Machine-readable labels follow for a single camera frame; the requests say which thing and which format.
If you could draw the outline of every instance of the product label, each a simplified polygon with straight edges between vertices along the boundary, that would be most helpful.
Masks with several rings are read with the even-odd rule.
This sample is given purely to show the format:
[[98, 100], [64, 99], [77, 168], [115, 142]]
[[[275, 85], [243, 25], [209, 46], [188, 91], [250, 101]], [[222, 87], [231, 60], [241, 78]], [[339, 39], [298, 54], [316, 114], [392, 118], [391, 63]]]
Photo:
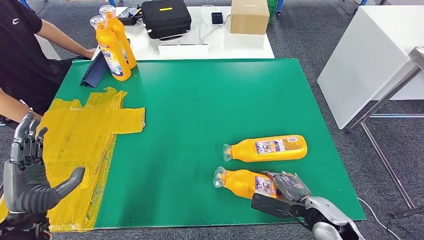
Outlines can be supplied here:
[[254, 177], [255, 192], [268, 196], [276, 197], [276, 187], [268, 177], [255, 176]]
[[257, 141], [254, 144], [257, 154], [271, 154], [302, 148], [302, 144], [297, 137]]
[[125, 52], [124, 45], [119, 43], [119, 46], [120, 46], [120, 51], [122, 52], [122, 55], [123, 55], [123, 59], [125, 59], [126, 63], [128, 64], [127, 53]]
[[122, 72], [121, 65], [116, 58], [116, 56], [109, 51], [104, 45], [100, 45], [101, 52], [103, 53], [104, 59], [106, 60], [107, 65], [109, 66], [110, 72], [118, 77], [124, 75]]

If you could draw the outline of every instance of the green tabletop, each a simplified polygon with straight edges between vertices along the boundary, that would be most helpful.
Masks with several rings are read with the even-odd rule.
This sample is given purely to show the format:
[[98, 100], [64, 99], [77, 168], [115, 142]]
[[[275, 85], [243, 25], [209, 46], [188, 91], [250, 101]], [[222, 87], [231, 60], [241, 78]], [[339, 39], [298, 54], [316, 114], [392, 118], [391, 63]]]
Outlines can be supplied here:
[[[113, 87], [128, 92], [124, 108], [146, 108], [141, 133], [117, 136], [94, 228], [281, 222], [215, 188], [218, 166], [297, 173], [313, 195], [353, 220], [365, 219], [296, 59], [141, 61], [127, 81], [107, 73], [97, 88], [79, 86], [89, 64], [72, 64], [57, 98], [85, 104], [91, 92]], [[306, 140], [303, 159], [223, 160], [225, 143], [291, 134]]]

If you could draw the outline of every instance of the yellow label on case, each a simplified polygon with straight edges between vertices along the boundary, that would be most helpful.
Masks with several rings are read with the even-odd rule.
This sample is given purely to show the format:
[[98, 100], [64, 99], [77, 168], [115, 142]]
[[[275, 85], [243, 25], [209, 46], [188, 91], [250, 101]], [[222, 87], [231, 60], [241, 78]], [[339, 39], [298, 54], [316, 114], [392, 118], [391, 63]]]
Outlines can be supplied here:
[[172, 7], [159, 8], [159, 11], [169, 11], [172, 10]]

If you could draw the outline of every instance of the smartphone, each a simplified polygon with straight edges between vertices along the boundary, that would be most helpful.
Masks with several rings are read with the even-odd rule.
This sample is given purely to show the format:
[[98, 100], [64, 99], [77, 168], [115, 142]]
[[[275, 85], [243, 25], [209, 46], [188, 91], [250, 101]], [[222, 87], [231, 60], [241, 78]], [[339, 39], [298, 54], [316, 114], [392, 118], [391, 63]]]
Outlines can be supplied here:
[[224, 18], [222, 12], [212, 12], [212, 25], [222, 26], [224, 25]]

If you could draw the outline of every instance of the metal table leg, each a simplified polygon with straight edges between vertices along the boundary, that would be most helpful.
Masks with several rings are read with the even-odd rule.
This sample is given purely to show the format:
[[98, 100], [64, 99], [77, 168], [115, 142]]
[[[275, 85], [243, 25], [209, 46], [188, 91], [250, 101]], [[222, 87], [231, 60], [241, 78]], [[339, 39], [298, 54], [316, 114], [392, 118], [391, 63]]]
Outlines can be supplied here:
[[365, 122], [361, 122], [360, 125], [362, 126], [363, 130], [365, 131], [366, 136], [371, 141], [372, 146], [374, 147], [375, 151], [377, 152], [378, 156], [380, 157], [382, 163], [385, 166], [385, 169], [387, 170], [387, 172], [390, 175], [391, 179], [393, 180], [394, 184], [396, 184], [396, 187], [399, 190], [400, 194], [402, 195], [403, 200], [405, 200], [406, 204], [408, 205], [408, 208], [410, 210], [415, 208], [413, 202], [411, 201], [410, 197], [408, 196], [407, 192], [405, 191], [404, 186], [402, 185], [402, 183], [399, 180], [398, 176], [396, 175], [395, 171], [393, 171], [392, 166], [390, 166], [389, 162], [387, 161], [386, 157], [384, 156], [381, 148], [377, 144], [376, 140], [374, 139], [374, 137], [371, 134], [370, 130], [368, 129], [367, 125], [365, 125]]
[[276, 10], [277, 10], [278, 16], [281, 14], [281, 8], [283, 7], [283, 2], [284, 0], [278, 0], [277, 2]]
[[386, 93], [374, 106], [371, 107], [358, 121], [356, 121], [350, 128], [349, 131], [358, 127], [361, 123], [367, 120], [371, 115], [373, 115], [377, 110], [379, 110], [388, 100], [390, 100], [399, 90], [401, 90], [406, 84], [408, 84], [415, 76], [421, 72], [419, 66], [415, 66], [406, 76], [404, 76], [400, 82], [398, 82], [388, 93]]
[[27, 0], [19, 0], [19, 2], [24, 5], [27, 9], [31, 9], [30, 6], [27, 3]]
[[370, 118], [381, 118], [381, 119], [421, 119], [424, 118], [424, 114], [415, 113], [415, 114], [397, 114], [397, 113], [383, 113], [369, 116]]

